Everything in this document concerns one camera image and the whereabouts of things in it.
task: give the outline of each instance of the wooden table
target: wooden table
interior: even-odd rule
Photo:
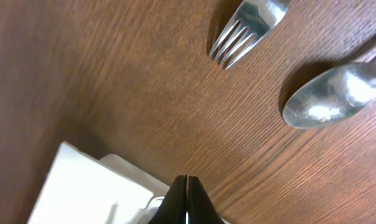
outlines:
[[[287,94],[376,35],[376,0],[292,0],[230,70],[207,53],[234,0],[0,1],[0,223],[24,223],[62,139],[171,184],[197,175],[232,223],[376,223],[376,100],[299,130]]]

